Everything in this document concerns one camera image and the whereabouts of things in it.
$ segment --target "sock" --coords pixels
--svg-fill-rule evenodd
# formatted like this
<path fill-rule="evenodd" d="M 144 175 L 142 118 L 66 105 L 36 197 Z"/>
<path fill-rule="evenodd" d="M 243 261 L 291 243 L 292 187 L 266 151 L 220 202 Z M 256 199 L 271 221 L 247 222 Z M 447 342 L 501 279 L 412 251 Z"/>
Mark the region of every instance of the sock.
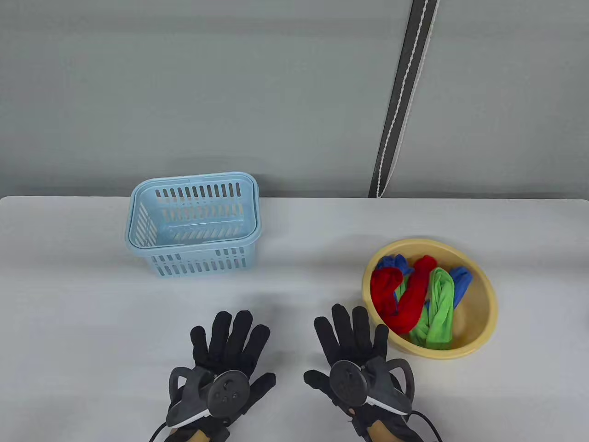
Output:
<path fill-rule="evenodd" d="M 431 273 L 429 293 L 429 330 L 425 346 L 435 350 L 446 349 L 452 342 L 454 318 L 454 281 L 446 270 L 438 267 Z"/>
<path fill-rule="evenodd" d="M 413 273 L 413 269 L 409 267 L 409 263 L 403 255 L 383 256 L 376 265 L 377 269 L 386 269 L 391 267 L 398 268 L 401 272 L 403 272 L 403 282 L 401 282 L 401 285 L 394 293 L 395 302 L 398 304 L 399 300 L 405 293 L 405 289 L 407 288 L 406 280 L 409 275 Z"/>
<path fill-rule="evenodd" d="M 472 274 L 466 267 L 456 267 L 450 270 L 450 276 L 454 280 L 454 308 L 456 308 L 472 282 Z"/>
<path fill-rule="evenodd" d="M 409 332 L 409 336 L 411 337 L 411 342 L 414 344 L 419 345 L 420 347 L 425 347 L 425 338 L 428 337 L 429 331 L 429 316 L 428 316 L 428 309 L 424 306 L 421 317 L 417 325 Z"/>
<path fill-rule="evenodd" d="M 428 291 L 429 273 L 437 265 L 436 260 L 428 255 L 415 262 L 414 272 L 407 281 L 407 289 L 399 301 L 397 313 L 381 315 L 385 324 L 393 332 L 398 335 L 409 333 L 417 325 Z"/>
<path fill-rule="evenodd" d="M 370 277 L 370 297 L 381 318 L 395 315 L 398 310 L 395 290 L 403 281 L 403 273 L 397 268 L 377 269 Z"/>

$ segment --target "green cloth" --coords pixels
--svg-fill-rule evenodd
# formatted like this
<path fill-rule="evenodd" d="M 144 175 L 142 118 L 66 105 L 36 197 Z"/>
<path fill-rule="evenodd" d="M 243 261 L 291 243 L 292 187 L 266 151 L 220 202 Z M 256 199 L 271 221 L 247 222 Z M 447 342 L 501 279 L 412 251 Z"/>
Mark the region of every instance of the green cloth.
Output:
<path fill-rule="evenodd" d="M 397 290 L 395 290 L 395 293 L 397 295 L 397 302 L 399 302 L 401 300 L 401 297 L 405 293 L 405 290 L 407 290 L 407 284 L 405 283 L 405 279 L 406 279 L 406 276 L 403 275 L 403 282 L 401 283 L 399 288 Z"/>
<path fill-rule="evenodd" d="M 419 322 L 409 333 L 413 343 L 444 350 L 452 342 L 454 318 L 454 280 L 438 267 L 429 274 L 429 310 L 423 308 Z"/>

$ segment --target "yellow bowl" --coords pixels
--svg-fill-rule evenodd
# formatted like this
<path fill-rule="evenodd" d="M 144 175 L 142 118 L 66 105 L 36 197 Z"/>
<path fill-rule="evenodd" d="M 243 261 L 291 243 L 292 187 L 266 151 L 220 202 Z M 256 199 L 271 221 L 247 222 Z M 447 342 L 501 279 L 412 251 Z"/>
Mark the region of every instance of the yellow bowl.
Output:
<path fill-rule="evenodd" d="M 497 299 L 489 279 L 475 262 L 453 247 L 429 239 L 404 239 L 383 247 L 372 257 L 362 279 L 362 298 L 368 314 L 376 324 L 384 324 L 370 296 L 370 277 L 383 256 L 403 255 L 412 265 L 423 255 L 433 256 L 438 265 L 449 271 L 465 266 L 473 276 L 472 283 L 454 312 L 452 345 L 448 350 L 431 350 L 413 344 L 409 335 L 398 335 L 389 329 L 391 343 L 405 353 L 430 359 L 455 359 L 480 349 L 497 325 Z"/>

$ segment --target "white table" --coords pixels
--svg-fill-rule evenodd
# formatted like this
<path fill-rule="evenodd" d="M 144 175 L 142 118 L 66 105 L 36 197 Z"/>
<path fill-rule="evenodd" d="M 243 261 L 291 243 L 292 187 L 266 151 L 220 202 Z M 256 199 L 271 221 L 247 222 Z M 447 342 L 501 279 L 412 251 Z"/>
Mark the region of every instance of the white table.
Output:
<path fill-rule="evenodd" d="M 147 442 L 170 370 L 191 363 L 191 327 L 250 309 L 272 330 L 256 374 L 274 371 L 278 384 L 231 440 L 357 441 L 303 383 L 305 370 L 327 369 L 313 318 L 359 304 L 369 258 L 410 236 L 470 255 L 499 300 L 479 352 L 408 357 L 415 408 L 446 442 L 589 434 L 587 201 L 263 199 L 256 269 L 180 279 L 153 276 L 127 251 L 127 209 L 124 197 L 0 201 L 2 440 Z"/>

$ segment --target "black glove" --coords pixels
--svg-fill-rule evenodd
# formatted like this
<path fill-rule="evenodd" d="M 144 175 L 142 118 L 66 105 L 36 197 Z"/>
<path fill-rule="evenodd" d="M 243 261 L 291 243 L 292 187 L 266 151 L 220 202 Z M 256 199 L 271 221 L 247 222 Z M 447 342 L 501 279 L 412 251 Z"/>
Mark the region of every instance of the black glove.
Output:
<path fill-rule="evenodd" d="M 364 307 L 356 307 L 352 311 L 353 330 L 350 324 L 350 315 L 342 305 L 334 305 L 332 315 L 337 339 L 327 318 L 324 316 L 315 318 L 315 331 L 330 367 L 340 360 L 352 361 L 356 365 L 362 366 L 374 357 L 386 359 L 389 329 L 384 324 L 378 325 L 374 334 L 374 344 L 372 344 L 370 341 L 368 313 Z M 309 370 L 305 372 L 304 379 L 308 385 L 316 390 L 321 390 L 332 400 L 335 406 L 340 407 L 344 413 L 352 417 L 354 429 L 359 436 L 366 440 L 370 440 L 368 428 L 379 420 L 397 438 L 405 442 L 423 442 L 407 426 L 403 417 L 398 414 L 368 404 L 357 408 L 348 408 L 332 391 L 329 385 L 329 377 L 324 373 Z M 397 390 L 403 391 L 399 381 L 392 374 L 391 380 Z"/>
<path fill-rule="evenodd" d="M 252 320 L 252 314 L 249 311 L 240 311 L 235 316 L 233 330 L 229 335 L 231 315 L 227 312 L 219 312 L 213 321 L 208 349 L 204 328 L 194 327 L 190 332 L 190 339 L 193 344 L 192 355 L 196 365 L 212 371 L 215 375 L 228 370 L 239 370 L 249 379 L 270 336 L 270 329 L 267 326 L 256 325 L 250 334 L 247 345 L 245 345 L 247 334 L 252 327 Z M 166 442 L 185 442 L 198 430 L 201 430 L 213 442 L 223 442 L 229 437 L 227 427 L 242 414 L 245 414 L 275 385 L 276 375 L 274 373 L 263 374 L 251 384 L 247 403 L 238 413 L 223 419 L 212 416 L 198 419 L 170 434 Z M 182 392 L 183 388 L 180 388 L 177 397 L 172 400 L 170 408 L 180 401 Z"/>

